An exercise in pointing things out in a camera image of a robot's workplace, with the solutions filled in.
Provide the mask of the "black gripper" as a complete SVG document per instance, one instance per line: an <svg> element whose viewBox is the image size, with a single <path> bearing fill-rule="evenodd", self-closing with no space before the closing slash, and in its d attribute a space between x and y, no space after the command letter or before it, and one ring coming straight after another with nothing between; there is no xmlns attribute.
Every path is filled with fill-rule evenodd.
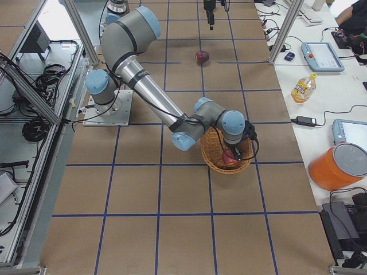
<svg viewBox="0 0 367 275"><path fill-rule="evenodd" d="M214 10L216 8L215 0L203 0L204 10L206 12L207 22L209 24L209 30L214 30Z"/></svg>
<svg viewBox="0 0 367 275"><path fill-rule="evenodd" d="M226 143L226 146L233 152L233 155L237 160L241 160L242 151L240 149L239 143L237 143L237 144Z"/></svg>

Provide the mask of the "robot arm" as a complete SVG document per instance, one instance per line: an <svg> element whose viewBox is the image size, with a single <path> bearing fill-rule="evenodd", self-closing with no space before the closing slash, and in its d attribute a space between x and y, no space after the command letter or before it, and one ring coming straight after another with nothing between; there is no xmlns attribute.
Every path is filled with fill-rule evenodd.
<svg viewBox="0 0 367 275"><path fill-rule="evenodd" d="M112 14L116 14L124 16L128 13L128 1L120 1L120 0L111 0L107 1L107 11ZM203 7L206 12L207 23L209 25L209 29L214 29L215 19L214 19L214 10L216 8L216 0L204 0Z"/></svg>
<svg viewBox="0 0 367 275"><path fill-rule="evenodd" d="M224 144L241 160L239 144L244 141L245 118L235 110L227 110L215 101L202 97L194 113L187 116L153 80L150 73L137 61L137 55L161 35L159 21L147 7L141 6L110 23L101 37L103 56L108 72L92 72L95 80L87 82L92 95L105 96L111 80L124 82L135 91L171 130L171 141L181 151L190 149L210 128L220 129Z"/></svg>

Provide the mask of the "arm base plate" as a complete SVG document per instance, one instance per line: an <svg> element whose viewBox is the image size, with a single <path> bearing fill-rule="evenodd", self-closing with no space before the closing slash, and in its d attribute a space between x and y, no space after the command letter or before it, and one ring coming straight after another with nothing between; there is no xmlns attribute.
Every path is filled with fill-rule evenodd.
<svg viewBox="0 0 367 275"><path fill-rule="evenodd" d="M128 126L130 120L132 90L115 90L117 99L113 104L98 105L94 102L92 96L89 97L89 102L92 105L87 108L82 121L85 127L114 127Z"/></svg>

